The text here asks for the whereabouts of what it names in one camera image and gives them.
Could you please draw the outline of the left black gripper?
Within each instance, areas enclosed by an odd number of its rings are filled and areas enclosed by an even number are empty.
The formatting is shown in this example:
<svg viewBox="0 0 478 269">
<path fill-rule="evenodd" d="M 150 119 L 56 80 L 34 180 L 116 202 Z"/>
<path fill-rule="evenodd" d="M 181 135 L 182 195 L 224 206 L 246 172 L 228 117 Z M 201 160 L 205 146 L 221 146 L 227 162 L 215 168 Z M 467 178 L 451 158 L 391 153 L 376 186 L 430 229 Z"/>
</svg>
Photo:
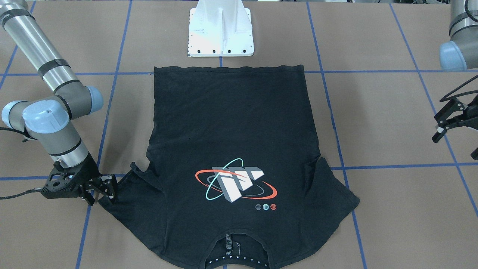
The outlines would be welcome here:
<svg viewBox="0 0 478 269">
<path fill-rule="evenodd" d="M 449 116 L 455 112 L 463 111 L 461 116 L 455 116 L 450 119 Z M 432 136 L 432 141 L 438 143 L 448 130 L 457 127 L 468 127 L 478 130 L 478 107 L 463 104 L 458 99 L 450 99 L 447 104 L 435 114 L 437 121 L 437 132 Z"/>
</svg>

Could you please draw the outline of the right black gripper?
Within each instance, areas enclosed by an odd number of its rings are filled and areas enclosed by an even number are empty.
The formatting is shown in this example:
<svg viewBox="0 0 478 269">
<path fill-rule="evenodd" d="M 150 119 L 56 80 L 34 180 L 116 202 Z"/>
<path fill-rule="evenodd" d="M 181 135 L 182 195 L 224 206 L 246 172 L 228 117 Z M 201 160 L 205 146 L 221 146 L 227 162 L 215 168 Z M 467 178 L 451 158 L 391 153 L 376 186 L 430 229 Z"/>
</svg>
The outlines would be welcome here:
<svg viewBox="0 0 478 269">
<path fill-rule="evenodd" d="M 79 198 L 84 199 L 89 206 L 93 206 L 96 202 L 95 191 L 99 191 L 111 204 L 115 203 L 118 191 L 116 176 L 101 175 L 91 154 L 88 154 L 83 162 L 67 170 L 75 173 L 75 181 L 79 183 L 81 189 Z"/>
</svg>

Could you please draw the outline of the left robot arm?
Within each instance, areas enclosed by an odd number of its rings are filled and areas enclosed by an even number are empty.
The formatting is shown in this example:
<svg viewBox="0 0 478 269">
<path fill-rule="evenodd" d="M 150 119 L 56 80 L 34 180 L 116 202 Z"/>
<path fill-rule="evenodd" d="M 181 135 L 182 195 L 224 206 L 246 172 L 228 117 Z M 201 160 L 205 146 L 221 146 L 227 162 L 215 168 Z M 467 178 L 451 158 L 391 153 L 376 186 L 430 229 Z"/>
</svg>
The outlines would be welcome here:
<svg viewBox="0 0 478 269">
<path fill-rule="evenodd" d="M 450 41 L 440 46 L 440 65 L 444 71 L 466 71 L 477 68 L 478 4 L 476 0 L 451 0 Z M 477 94 L 477 90 L 457 93 L 462 87 L 476 80 L 477 76 L 467 80 L 459 87 L 444 95 L 440 102 L 447 104 L 435 114 L 437 132 L 432 137 L 437 143 L 448 130 L 468 127 L 477 130 L 477 97 L 468 105 L 459 97 Z"/>
</svg>

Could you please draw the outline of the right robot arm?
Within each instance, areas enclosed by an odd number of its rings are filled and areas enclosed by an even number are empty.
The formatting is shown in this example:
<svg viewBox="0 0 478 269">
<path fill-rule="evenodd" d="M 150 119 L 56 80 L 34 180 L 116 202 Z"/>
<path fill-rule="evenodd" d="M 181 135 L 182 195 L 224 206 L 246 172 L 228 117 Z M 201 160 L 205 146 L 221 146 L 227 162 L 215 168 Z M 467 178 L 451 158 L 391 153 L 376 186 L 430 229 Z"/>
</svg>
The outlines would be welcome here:
<svg viewBox="0 0 478 269">
<path fill-rule="evenodd" d="M 26 55 L 52 95 L 34 102 L 9 102 L 1 111 L 5 130 L 20 133 L 24 141 L 36 140 L 53 160 L 46 183 L 19 194 L 39 192 L 48 199 L 81 198 L 89 205 L 97 191 L 109 203 L 117 198 L 118 182 L 103 175 L 75 129 L 74 119 L 99 111 L 101 93 L 85 86 L 60 55 L 30 13 L 25 0 L 2 0 L 1 28 Z"/>
</svg>

